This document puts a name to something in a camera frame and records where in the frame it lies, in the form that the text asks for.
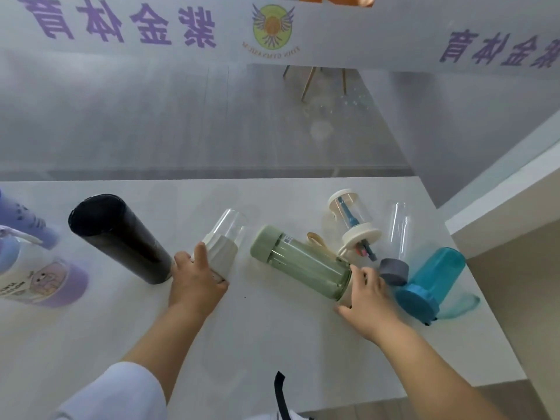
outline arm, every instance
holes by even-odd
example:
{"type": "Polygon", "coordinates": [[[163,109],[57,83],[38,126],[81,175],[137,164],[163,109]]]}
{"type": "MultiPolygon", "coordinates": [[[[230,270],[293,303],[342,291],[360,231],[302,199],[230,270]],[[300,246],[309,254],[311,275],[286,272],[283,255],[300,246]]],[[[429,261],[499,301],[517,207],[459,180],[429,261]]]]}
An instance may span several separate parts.
{"type": "Polygon", "coordinates": [[[214,281],[203,243],[194,248],[194,258],[191,262],[186,252],[175,255],[169,308],[122,359],[146,367],[167,402],[194,338],[228,289],[227,282],[214,281]]]}
{"type": "Polygon", "coordinates": [[[352,308],[336,310],[379,346],[423,420],[507,420],[396,314],[385,282],[372,268],[352,266],[352,308]]]}

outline green water bottle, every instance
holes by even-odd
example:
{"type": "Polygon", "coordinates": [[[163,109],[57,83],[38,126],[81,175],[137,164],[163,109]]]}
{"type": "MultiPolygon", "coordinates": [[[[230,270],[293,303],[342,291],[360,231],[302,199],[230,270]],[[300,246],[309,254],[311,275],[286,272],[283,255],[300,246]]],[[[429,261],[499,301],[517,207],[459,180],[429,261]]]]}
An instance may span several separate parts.
{"type": "Polygon", "coordinates": [[[334,254],[302,243],[266,225],[251,246],[251,256],[290,275],[321,295],[350,306],[350,264],[334,254]]]}

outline white sleeve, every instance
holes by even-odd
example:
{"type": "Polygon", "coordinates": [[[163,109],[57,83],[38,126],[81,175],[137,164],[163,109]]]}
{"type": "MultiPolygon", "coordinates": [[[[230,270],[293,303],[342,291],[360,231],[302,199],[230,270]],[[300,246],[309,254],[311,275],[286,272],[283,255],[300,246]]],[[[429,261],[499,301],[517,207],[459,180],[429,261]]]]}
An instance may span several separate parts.
{"type": "Polygon", "coordinates": [[[146,368],[119,362],[64,402],[52,420],[166,420],[163,389],[146,368]]]}

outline forearm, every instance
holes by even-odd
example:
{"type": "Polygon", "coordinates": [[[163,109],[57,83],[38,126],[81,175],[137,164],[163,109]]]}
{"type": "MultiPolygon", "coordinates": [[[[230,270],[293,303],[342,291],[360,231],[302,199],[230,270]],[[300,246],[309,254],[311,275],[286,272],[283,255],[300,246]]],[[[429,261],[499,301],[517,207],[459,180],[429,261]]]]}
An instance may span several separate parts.
{"type": "Polygon", "coordinates": [[[122,361],[134,362],[150,370],[160,382],[165,400],[169,402],[186,353],[203,323],[204,318],[187,313],[181,306],[172,306],[122,361]]]}
{"type": "Polygon", "coordinates": [[[380,347],[423,420],[507,420],[412,328],[394,324],[380,347]]]}

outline hand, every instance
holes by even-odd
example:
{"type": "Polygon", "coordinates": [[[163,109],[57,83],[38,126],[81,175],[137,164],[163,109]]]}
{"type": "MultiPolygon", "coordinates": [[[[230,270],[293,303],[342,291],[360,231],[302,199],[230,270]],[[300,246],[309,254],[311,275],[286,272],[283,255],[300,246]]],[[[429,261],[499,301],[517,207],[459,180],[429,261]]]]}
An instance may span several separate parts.
{"type": "Polygon", "coordinates": [[[352,269],[352,308],[336,305],[335,310],[367,340],[379,345],[383,331],[401,323],[387,293],[385,281],[373,268],[352,269]]]}
{"type": "Polygon", "coordinates": [[[194,262],[186,252],[175,254],[171,267],[173,283],[169,294],[169,306],[181,306],[188,313],[205,320],[226,293],[229,283],[216,283],[208,266],[206,245],[200,242],[194,248],[194,262]]]}

